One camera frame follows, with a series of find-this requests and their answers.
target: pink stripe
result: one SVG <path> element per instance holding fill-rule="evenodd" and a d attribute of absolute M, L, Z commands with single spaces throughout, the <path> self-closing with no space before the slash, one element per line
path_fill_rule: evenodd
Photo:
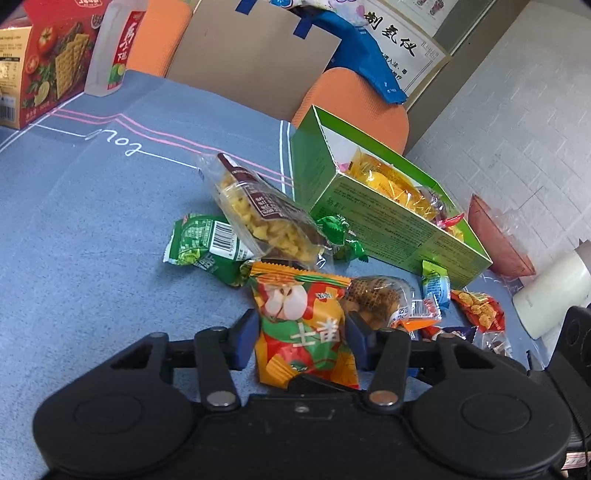
<path fill-rule="evenodd" d="M 74 111 L 74 110 L 67 110 L 67 109 L 65 109 L 65 108 L 61 109 L 61 111 L 62 111 L 62 112 L 66 112 L 66 113 L 73 113 L 73 114 L 75 114 L 75 115 L 81 115 L 81 116 L 85 116 L 85 117 L 88 117 L 88 118 L 95 118 L 95 119 L 100 119 L 100 120 L 114 119 L 114 118 L 116 118 L 116 117 L 118 117 L 118 116 L 121 116 L 121 117 L 125 118 L 125 119 L 126 119 L 128 122 L 130 122 L 130 123 L 134 124 L 136 127 L 143 128 L 144 130 L 147 130 L 147 131 L 148 131 L 148 132 L 150 132 L 150 133 L 157 134 L 157 135 L 162 135 L 162 136 L 164 136 L 164 137 L 170 137 L 170 138 L 174 138 L 175 140 L 180 140 L 180 141 L 182 141 L 182 142 L 186 142 L 186 143 L 188 143 L 188 144 L 191 144 L 191 145 L 193 145 L 193 146 L 195 146 L 195 147 L 200 147 L 200 148 L 207 148 L 208 150 L 215 150 L 215 151 L 218 151 L 218 152 L 221 152 L 221 153 L 225 153 L 226 155 L 230 155 L 230 156 L 234 157 L 235 159 L 237 159 L 237 160 L 239 160 L 239 161 L 242 161 L 242 162 L 244 162 L 244 163 L 247 163 L 247 164 L 249 164 L 249 165 L 252 165 L 252 166 L 254 166 L 254 167 L 261 168 L 261 169 L 263 169 L 263 170 L 266 170 L 266 171 L 268 171 L 268 172 L 271 172 L 272 174 L 279 175 L 280 177 L 284 177 L 285 179 L 289 179 L 289 177 L 288 177 L 288 176 L 286 176 L 286 175 L 283 175 L 283 174 L 279 173 L 278 171 L 275 171 L 275 170 L 272 170 L 272 169 L 270 169 L 270 168 L 264 167 L 264 166 L 262 166 L 262 165 L 259 165 L 259 164 L 257 164 L 257 163 L 253 163 L 253 162 L 251 162 L 251 161 L 248 161 L 248 160 L 247 160 L 247 159 L 245 159 L 245 158 L 238 157 L 238 155 L 234 155 L 234 154 L 232 154 L 232 153 L 228 153 L 228 152 L 225 152 L 225 151 L 223 151 L 223 150 L 220 150 L 220 149 L 218 149 L 218 148 L 210 147 L 210 146 L 208 146 L 208 145 L 202 145 L 202 144 L 199 144 L 199 143 L 195 143 L 195 142 L 193 142 L 193 141 L 191 141 L 191 140 L 188 140 L 187 138 L 178 137 L 178 136 L 176 136 L 176 135 L 173 135 L 173 134 L 168 134 L 168 133 L 165 133 L 165 132 L 160 132 L 160 131 L 157 131 L 157 130 L 152 130 L 151 128 L 148 128 L 148 127 L 145 127 L 145 126 L 143 126 L 143 125 L 139 124 L 138 122 L 136 122 L 136 121 L 135 121 L 135 120 L 133 120 L 132 118 L 128 117 L 128 116 L 127 116 L 127 115 L 125 115 L 124 113 L 116 113 L 116 114 L 114 114 L 114 115 L 109 115 L 109 116 L 96 116 L 96 115 L 90 115 L 89 113 L 76 112 L 76 111 Z"/>
<path fill-rule="evenodd" d="M 50 113 L 50 115 L 51 115 L 51 116 L 58 116 L 58 117 L 60 117 L 60 118 L 67 118 L 68 120 L 74 120 L 74 121 L 76 121 L 76 122 L 81 122 L 81 123 L 84 123 L 84 124 L 89 124 L 89 125 L 105 125 L 105 124 L 109 124 L 109 123 L 111 123 L 111 122 L 116 122 L 116 123 L 118 123 L 119 125 L 122 125 L 123 127 L 125 127 L 126 129 L 128 129 L 128 130 L 132 131 L 134 134 L 136 134 L 136 135 L 139 135 L 140 137 L 143 137 L 143 138 L 147 138 L 148 140 L 153 140 L 153 141 L 155 141 L 155 142 L 157 142 L 157 143 L 161 143 L 161 144 L 165 144 L 165 145 L 171 145 L 171 146 L 173 146 L 173 147 L 179 147 L 179 148 L 182 148 L 182 149 L 184 149 L 184 150 L 188 150 L 188 151 L 191 151 L 191 152 L 194 152 L 194 153 L 203 154 L 203 152 L 201 152 L 201 151 L 199 151 L 199 150 L 194 150 L 194 149 L 192 149 L 192 148 L 190 148 L 190 147 L 186 147 L 185 145 L 179 145 L 178 143 L 169 142 L 168 140 L 161 140 L 161 139 L 159 139 L 159 138 L 153 138 L 153 137 L 150 137 L 150 136 L 148 136 L 148 135 L 145 135 L 145 134 L 143 134 L 143 133 L 140 133 L 140 132 L 138 132 L 138 131 L 134 130 L 133 128 L 131 128 L 129 125 L 125 125 L 125 123 L 123 123 L 123 122 L 122 122 L 121 120 L 119 120 L 118 118 L 114 118 L 114 119 L 110 119 L 110 120 L 102 120 L 102 121 L 94 122 L 94 121 L 92 121 L 92 120 L 84 120 L 84 119 L 82 119 L 82 118 L 75 118 L 75 117 L 72 117 L 72 116 L 69 116 L 69 115 L 63 115 L 63 114 L 62 114 L 62 112 L 64 112 L 64 111 L 65 111 L 65 110 L 59 110 L 59 111 L 57 111 L 57 110 L 56 110 L 56 111 L 53 111 L 53 112 L 51 112 L 51 113 Z M 288 185 L 288 186 L 290 186 L 290 187 L 292 187 L 292 186 L 293 186 L 291 183 L 289 183 L 289 182 L 287 182 L 287 181 L 283 181 L 283 182 L 282 182 L 281 180 L 279 180 L 279 179 L 276 179 L 275 177 L 271 177 L 270 175 L 266 175 L 266 174 L 264 174 L 264 173 L 262 173 L 262 172 L 260 172 L 260 171 L 259 171 L 259 172 L 257 172 L 257 173 L 258 173 L 258 174 L 259 174 L 261 177 L 265 177 L 266 179 L 270 179 L 270 180 L 273 180 L 273 181 L 277 181 L 277 182 L 279 182 L 279 183 L 284 183 L 285 185 Z"/>

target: nutrition label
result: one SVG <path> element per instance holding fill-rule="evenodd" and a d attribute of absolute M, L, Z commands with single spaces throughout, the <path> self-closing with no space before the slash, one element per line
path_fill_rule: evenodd
<path fill-rule="evenodd" d="M 0 57 L 0 85 L 17 87 L 20 82 L 18 74 L 19 57 Z"/>

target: blue tape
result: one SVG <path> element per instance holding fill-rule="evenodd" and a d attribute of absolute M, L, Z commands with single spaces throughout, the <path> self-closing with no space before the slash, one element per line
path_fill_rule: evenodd
<path fill-rule="evenodd" d="M 294 35 L 305 40 L 311 28 L 312 20 L 310 20 L 309 18 L 301 18 L 299 23 L 297 24 L 297 27 L 294 30 Z"/>
<path fill-rule="evenodd" d="M 252 7 L 255 6 L 255 3 L 256 0 L 240 0 L 240 3 L 236 7 L 236 11 L 248 15 L 251 12 Z"/>

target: green snack wrapper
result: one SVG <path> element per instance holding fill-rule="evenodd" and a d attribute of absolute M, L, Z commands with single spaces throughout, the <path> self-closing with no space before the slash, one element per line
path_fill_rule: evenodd
<path fill-rule="evenodd" d="M 330 215 L 316 220 L 318 229 L 335 246 L 333 259 L 350 262 L 358 258 L 362 262 L 368 262 L 365 248 L 357 235 L 350 230 L 349 222 L 342 215 Z"/>
<path fill-rule="evenodd" d="M 239 287 L 248 278 L 252 257 L 225 217 L 190 213 L 174 224 L 163 262 L 195 265 Z"/>

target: clear plastic bag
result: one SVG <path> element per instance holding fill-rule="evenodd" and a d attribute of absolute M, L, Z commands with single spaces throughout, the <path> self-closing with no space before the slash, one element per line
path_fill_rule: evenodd
<path fill-rule="evenodd" d="M 365 0 L 329 0 L 329 4 L 351 25 L 364 27 L 369 23 L 365 18 Z"/>
<path fill-rule="evenodd" d="M 378 330 L 408 320 L 412 301 L 411 287 L 406 281 L 376 275 L 354 278 L 342 307 L 345 313 L 359 312 L 371 328 Z"/>
<path fill-rule="evenodd" d="M 477 330 L 473 343 L 482 350 L 490 350 L 497 355 L 513 358 L 511 343 L 504 330 L 502 332 Z"/>
<path fill-rule="evenodd" d="M 198 157 L 216 203 L 255 258 L 296 262 L 307 270 L 332 266 L 330 242 L 305 210 L 227 155 Z"/>

